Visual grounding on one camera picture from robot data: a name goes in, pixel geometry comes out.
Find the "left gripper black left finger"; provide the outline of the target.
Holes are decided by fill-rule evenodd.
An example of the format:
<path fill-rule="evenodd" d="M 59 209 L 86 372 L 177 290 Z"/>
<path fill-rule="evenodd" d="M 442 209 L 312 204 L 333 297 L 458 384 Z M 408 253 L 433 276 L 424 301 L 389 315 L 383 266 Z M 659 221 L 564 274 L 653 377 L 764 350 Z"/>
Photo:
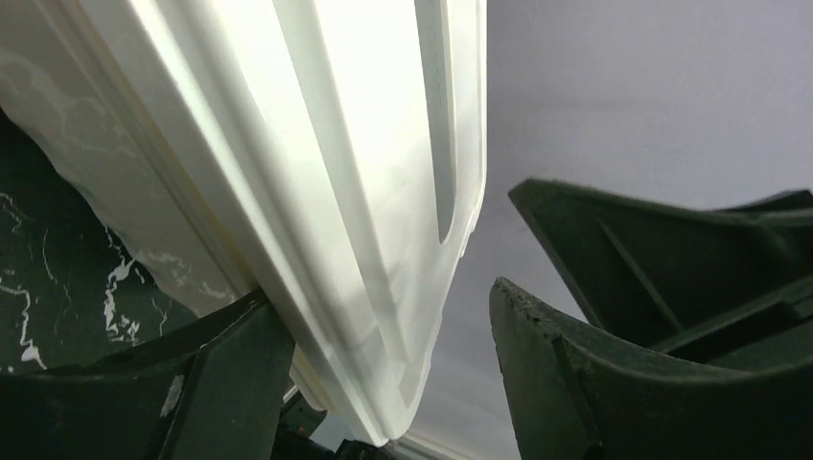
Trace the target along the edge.
<path fill-rule="evenodd" d="M 268 459 L 293 340 L 255 290 L 87 365 L 1 378 L 5 459 Z"/>

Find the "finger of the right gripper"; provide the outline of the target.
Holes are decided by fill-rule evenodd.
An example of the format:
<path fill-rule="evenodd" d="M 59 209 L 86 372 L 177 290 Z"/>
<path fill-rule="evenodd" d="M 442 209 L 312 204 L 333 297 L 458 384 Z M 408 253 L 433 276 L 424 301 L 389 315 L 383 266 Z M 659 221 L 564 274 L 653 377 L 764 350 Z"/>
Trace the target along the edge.
<path fill-rule="evenodd" d="M 715 365 L 812 354 L 812 194 L 692 210 L 528 179 L 510 199 L 587 320 Z"/>

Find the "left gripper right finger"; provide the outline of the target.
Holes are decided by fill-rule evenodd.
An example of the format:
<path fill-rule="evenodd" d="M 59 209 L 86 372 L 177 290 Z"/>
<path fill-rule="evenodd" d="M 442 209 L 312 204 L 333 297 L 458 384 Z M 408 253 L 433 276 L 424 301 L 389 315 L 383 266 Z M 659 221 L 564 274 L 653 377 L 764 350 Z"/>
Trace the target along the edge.
<path fill-rule="evenodd" d="M 489 294 L 524 459 L 808 459 L 812 362 L 700 364 L 574 319 L 506 278 Z"/>

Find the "white bin lid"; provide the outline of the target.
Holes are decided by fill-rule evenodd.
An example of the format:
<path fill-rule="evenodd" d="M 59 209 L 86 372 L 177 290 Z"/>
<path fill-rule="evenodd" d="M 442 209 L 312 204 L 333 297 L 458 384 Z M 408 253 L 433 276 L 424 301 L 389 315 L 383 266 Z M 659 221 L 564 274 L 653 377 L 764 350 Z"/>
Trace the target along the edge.
<path fill-rule="evenodd" d="M 198 315 L 262 288 L 307 402 L 421 401 L 486 182 L 483 1 L 5 1 L 1 105 Z"/>

